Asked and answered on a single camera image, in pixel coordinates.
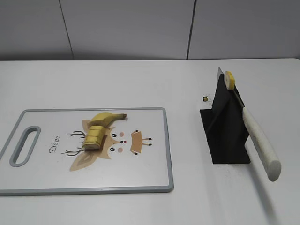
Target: white table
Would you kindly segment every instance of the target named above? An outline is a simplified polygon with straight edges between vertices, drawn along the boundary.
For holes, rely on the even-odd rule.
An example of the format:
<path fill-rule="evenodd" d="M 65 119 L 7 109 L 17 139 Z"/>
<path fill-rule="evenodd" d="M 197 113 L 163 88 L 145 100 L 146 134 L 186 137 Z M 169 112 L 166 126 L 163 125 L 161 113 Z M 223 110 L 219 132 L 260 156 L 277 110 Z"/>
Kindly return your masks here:
<path fill-rule="evenodd" d="M 250 139 L 251 164 L 212 164 L 199 109 L 218 67 L 233 73 L 277 151 L 278 181 Z M 165 194 L 1 197 L 1 224 L 299 224 L 299 71 L 297 59 L 0 62 L 2 146 L 24 109 L 162 106 L 174 176 Z"/>

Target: banana piece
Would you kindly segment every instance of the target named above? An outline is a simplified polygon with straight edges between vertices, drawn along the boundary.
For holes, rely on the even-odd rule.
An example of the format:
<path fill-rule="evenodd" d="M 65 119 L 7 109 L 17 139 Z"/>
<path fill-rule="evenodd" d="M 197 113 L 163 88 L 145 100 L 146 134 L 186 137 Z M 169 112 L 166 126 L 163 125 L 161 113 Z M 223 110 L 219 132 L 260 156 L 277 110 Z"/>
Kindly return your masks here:
<path fill-rule="evenodd" d="M 91 126 L 82 145 L 83 150 L 100 149 L 106 128 L 103 126 Z"/>
<path fill-rule="evenodd" d="M 101 112 L 96 115 L 90 122 L 89 126 L 103 126 L 107 128 L 111 123 L 116 120 L 124 120 L 127 117 L 127 114 L 113 114 L 110 112 Z"/>

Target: small yellow object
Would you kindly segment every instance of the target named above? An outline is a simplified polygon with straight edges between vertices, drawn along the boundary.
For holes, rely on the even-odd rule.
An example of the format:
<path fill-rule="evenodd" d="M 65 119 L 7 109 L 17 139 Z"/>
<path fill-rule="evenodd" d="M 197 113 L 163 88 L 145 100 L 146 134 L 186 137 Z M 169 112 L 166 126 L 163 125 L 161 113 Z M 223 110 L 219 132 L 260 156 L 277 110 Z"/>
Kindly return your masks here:
<path fill-rule="evenodd" d="M 234 80 L 233 74 L 231 72 L 229 72 L 229 71 L 225 72 L 224 81 L 225 81 L 226 88 L 228 90 L 233 90 L 234 89 L 235 80 Z"/>

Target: knife handle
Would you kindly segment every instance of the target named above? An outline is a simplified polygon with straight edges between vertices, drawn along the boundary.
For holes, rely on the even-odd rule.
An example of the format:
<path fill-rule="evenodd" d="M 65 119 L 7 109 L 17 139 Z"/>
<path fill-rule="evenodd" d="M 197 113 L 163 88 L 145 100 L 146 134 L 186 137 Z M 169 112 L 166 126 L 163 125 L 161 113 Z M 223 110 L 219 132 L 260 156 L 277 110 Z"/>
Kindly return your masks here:
<path fill-rule="evenodd" d="M 269 180 L 276 181 L 281 173 L 281 163 L 279 158 L 263 130 L 246 107 L 243 108 L 243 121 Z"/>

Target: black knife stand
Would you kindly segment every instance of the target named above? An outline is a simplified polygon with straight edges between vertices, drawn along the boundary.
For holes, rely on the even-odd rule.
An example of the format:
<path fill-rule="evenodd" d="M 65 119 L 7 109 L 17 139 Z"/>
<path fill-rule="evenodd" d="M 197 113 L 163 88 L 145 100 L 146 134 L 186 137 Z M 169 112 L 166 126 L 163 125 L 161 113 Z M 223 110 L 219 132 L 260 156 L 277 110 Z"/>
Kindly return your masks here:
<path fill-rule="evenodd" d="M 213 164 L 250 163 L 245 149 L 249 133 L 242 119 L 242 108 L 221 74 L 212 109 L 200 110 Z"/>

